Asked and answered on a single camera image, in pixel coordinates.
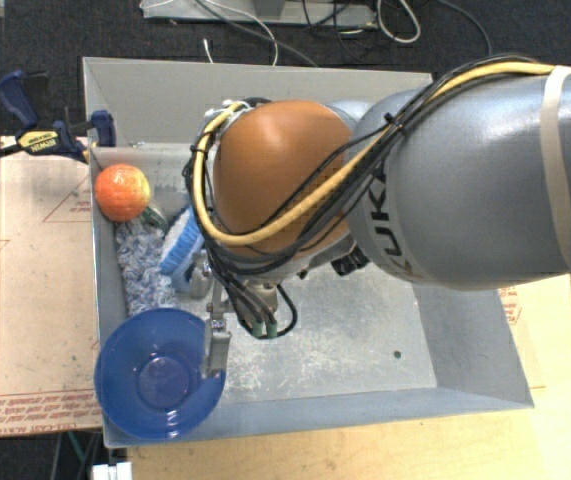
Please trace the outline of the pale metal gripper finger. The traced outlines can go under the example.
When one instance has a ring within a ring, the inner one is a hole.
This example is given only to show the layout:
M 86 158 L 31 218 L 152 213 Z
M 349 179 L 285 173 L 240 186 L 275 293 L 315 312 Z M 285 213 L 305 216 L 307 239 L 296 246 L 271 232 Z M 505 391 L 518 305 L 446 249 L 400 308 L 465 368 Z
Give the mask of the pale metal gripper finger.
M 192 264 L 185 274 L 187 294 L 191 298 L 204 298 L 211 288 L 211 272 L 207 264 Z
M 210 318 L 204 333 L 204 358 L 202 374 L 217 374 L 227 369 L 231 333 L 227 330 L 224 317 Z

